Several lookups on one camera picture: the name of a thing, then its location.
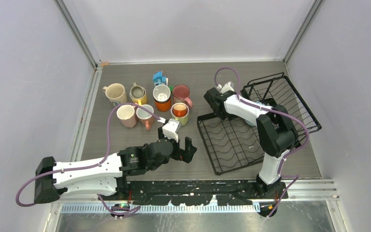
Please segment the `lime green mug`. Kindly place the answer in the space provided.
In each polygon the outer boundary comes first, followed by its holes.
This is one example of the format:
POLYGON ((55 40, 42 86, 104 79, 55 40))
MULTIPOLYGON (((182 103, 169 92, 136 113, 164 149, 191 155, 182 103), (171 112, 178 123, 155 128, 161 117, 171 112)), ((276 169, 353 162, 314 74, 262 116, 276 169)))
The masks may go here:
POLYGON ((171 107, 171 116, 172 116, 173 119, 179 121, 183 126, 185 126, 185 125, 187 124, 187 122, 188 122, 188 119, 189 119, 189 107, 188 107, 188 113, 187 113, 187 115, 184 116, 184 117, 175 117, 175 116, 173 115, 173 113, 172 113, 172 107, 171 107))

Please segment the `small orange cup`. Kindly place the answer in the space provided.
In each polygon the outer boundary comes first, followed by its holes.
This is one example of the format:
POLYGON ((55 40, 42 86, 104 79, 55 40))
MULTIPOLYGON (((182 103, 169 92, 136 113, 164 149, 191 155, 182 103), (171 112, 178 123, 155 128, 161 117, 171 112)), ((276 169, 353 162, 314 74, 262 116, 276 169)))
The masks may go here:
POLYGON ((172 113, 175 117, 184 117, 188 113, 188 107, 183 103, 177 103, 172 107, 172 113))

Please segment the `black wire dish rack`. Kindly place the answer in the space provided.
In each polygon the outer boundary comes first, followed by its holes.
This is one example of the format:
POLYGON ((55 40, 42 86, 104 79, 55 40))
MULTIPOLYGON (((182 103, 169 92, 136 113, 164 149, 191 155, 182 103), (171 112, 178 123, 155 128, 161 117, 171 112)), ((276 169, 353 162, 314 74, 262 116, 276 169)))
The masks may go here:
MULTIPOLYGON (((322 126, 283 72, 250 80, 241 90, 244 98, 266 106, 282 105, 314 133, 322 126)), ((256 127, 237 116, 224 120, 213 113, 198 116, 197 126, 216 175, 233 172, 263 161, 256 127)))

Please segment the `salmon pink mug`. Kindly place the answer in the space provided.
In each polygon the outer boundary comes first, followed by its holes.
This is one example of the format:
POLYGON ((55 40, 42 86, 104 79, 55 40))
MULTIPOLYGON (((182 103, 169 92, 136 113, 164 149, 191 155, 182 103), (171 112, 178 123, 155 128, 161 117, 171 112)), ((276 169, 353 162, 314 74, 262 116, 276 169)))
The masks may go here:
POLYGON ((155 118, 142 108, 138 107, 136 110, 136 116, 145 125, 146 129, 149 131, 155 122, 155 118))

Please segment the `orange mug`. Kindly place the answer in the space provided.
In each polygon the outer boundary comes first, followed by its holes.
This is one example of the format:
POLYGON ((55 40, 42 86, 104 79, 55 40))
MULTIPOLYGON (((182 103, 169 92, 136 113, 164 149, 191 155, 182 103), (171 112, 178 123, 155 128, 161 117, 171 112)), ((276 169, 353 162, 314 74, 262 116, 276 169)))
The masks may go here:
POLYGON ((159 102, 159 101, 155 100, 155 106, 156 106, 157 110, 159 110, 161 112, 169 111, 171 109, 171 106, 172 106, 172 100, 168 99, 165 102, 159 102))

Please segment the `yellow mug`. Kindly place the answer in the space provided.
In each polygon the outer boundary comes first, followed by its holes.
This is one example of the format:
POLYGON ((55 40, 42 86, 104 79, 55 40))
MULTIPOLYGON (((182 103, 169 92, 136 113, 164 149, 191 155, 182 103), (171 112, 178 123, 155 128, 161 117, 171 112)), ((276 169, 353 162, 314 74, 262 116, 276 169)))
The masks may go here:
POLYGON ((131 96, 131 100, 132 100, 133 103, 135 103, 137 105, 145 105, 145 104, 147 104, 147 95, 144 94, 140 98, 135 98, 135 97, 131 96))

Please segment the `light pink mug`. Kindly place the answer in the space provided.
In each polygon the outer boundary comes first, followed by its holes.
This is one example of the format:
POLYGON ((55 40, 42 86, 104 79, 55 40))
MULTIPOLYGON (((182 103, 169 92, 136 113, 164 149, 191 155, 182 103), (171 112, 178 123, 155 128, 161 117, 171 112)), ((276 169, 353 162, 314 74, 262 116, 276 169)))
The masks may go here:
POLYGON ((130 104, 119 105, 116 115, 120 122, 127 128, 135 127, 138 122, 136 117, 136 108, 130 104))

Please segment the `small beige cup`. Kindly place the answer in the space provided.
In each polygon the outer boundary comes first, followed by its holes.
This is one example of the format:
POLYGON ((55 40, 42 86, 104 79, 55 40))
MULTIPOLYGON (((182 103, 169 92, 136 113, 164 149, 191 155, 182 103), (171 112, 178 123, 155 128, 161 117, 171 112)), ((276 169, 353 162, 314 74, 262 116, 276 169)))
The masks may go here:
POLYGON ((146 90, 136 83, 133 83, 133 86, 131 87, 129 91, 129 95, 132 99, 141 99, 146 94, 146 90))

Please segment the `cream patterned mug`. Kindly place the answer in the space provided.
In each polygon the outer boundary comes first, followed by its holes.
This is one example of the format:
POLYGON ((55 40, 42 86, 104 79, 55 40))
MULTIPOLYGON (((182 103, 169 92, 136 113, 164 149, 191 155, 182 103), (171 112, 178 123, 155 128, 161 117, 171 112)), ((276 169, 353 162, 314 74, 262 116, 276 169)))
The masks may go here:
POLYGON ((127 102, 125 87, 120 83, 114 83, 109 86, 105 86, 102 88, 102 90, 113 107, 127 102))

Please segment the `light blue faceted mug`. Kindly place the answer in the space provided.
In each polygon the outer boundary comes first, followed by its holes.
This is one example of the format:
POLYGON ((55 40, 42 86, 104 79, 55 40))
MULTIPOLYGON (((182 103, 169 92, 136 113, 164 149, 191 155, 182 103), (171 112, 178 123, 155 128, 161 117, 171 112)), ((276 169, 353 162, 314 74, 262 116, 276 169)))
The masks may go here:
POLYGON ((264 111, 263 109, 258 109, 258 108, 255 108, 255 107, 251 107, 250 108, 250 115, 249 116, 245 116, 244 117, 244 120, 245 122, 250 125, 250 126, 253 126, 253 127, 256 127, 257 126, 257 121, 256 119, 260 116, 260 115, 264 115, 266 114, 267 111, 264 111))

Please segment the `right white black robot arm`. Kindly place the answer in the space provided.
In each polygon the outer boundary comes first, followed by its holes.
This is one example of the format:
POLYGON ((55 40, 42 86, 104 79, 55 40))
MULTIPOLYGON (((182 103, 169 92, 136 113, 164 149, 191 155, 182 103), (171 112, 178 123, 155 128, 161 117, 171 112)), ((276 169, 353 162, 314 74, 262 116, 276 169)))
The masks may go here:
POLYGON ((203 97, 217 117, 225 119, 228 115, 234 115, 256 126, 259 144, 264 151, 256 190, 260 197, 269 198, 281 181, 284 156, 293 151, 299 138, 293 117, 282 105, 264 106, 231 90, 221 93, 213 87, 203 97))

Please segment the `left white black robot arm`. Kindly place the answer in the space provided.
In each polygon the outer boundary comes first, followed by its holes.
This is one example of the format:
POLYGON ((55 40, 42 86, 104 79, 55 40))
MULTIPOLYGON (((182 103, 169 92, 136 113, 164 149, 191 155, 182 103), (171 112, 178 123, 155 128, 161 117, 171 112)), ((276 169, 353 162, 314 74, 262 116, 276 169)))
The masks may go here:
POLYGON ((185 148, 179 142, 163 136, 159 130, 156 142, 130 146, 102 158, 78 162, 57 162, 54 157, 42 159, 35 171, 34 203, 52 203, 62 197, 98 194, 103 199, 125 199, 130 188, 128 176, 155 171, 171 159, 190 163, 197 148, 185 138, 185 148))

